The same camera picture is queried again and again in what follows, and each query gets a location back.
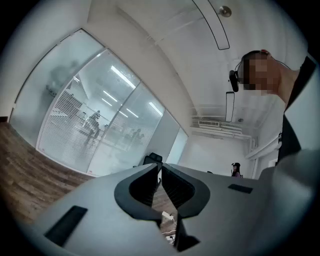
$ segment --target chair headrest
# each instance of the chair headrest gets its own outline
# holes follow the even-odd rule
[[[158,161],[158,162],[162,162],[162,156],[161,155],[158,155],[156,153],[151,153],[149,155],[149,157],[151,157],[152,159],[154,159],[155,161]]]

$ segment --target frosted glass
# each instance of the frosted glass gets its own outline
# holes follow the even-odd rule
[[[170,154],[165,161],[167,164],[176,164],[176,165],[178,164],[180,157],[182,155],[182,152],[187,143],[187,139],[188,139],[188,135],[184,132],[182,128],[180,128],[175,138],[175,141],[173,143]]]
[[[69,168],[87,172],[106,128],[139,82],[109,50],[99,53],[58,96],[38,149]]]
[[[56,45],[38,63],[24,83],[9,121],[28,143],[36,147],[44,117],[62,85],[79,66],[102,49],[93,37],[79,30]]]
[[[88,173],[103,176],[137,166],[164,111],[141,83],[108,127]]]

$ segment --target black rectangular slot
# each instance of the black rectangular slot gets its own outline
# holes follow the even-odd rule
[[[253,190],[252,187],[240,186],[240,185],[236,185],[236,184],[231,184],[230,186],[228,186],[228,188],[232,189],[232,190],[240,191],[243,193],[247,193],[247,194],[250,194],[251,191]]]
[[[79,206],[72,206],[44,236],[62,247],[87,210]]]

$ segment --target wooden floor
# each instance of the wooden floor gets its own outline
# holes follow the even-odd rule
[[[0,192],[16,219],[32,223],[53,202],[90,179],[40,154],[8,123],[0,122]],[[152,208],[177,220],[177,210],[162,185],[154,194]],[[169,232],[176,225],[163,218],[160,229]]]
[[[165,189],[163,188],[162,184],[158,187],[157,191],[154,193],[152,208],[156,211],[163,212],[170,214],[173,216],[173,220],[170,220],[166,217],[162,216],[162,223],[160,225],[160,230],[162,233],[170,232],[176,230],[176,221],[178,219],[178,211],[175,208],[174,204],[169,199]],[[170,234],[164,234],[165,236],[174,235],[176,232],[170,232]]]

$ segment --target glass wall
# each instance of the glass wall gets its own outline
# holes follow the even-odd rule
[[[188,135],[185,131],[180,127],[179,132],[175,138],[173,146],[171,148],[170,154],[166,159],[167,164],[178,164],[182,152],[184,151],[185,145],[187,143]]]
[[[103,136],[88,173],[102,176],[139,164],[165,108],[141,83]]]
[[[97,176],[142,164],[151,152],[178,162],[185,144],[179,124],[141,80],[83,30],[34,68],[10,124],[45,156]]]
[[[54,103],[38,149],[69,168],[87,172],[105,130],[139,82],[109,50],[99,53]]]
[[[99,42],[79,30],[56,45],[34,68],[22,87],[9,121],[28,143],[36,147],[45,115],[62,85],[102,49]]]

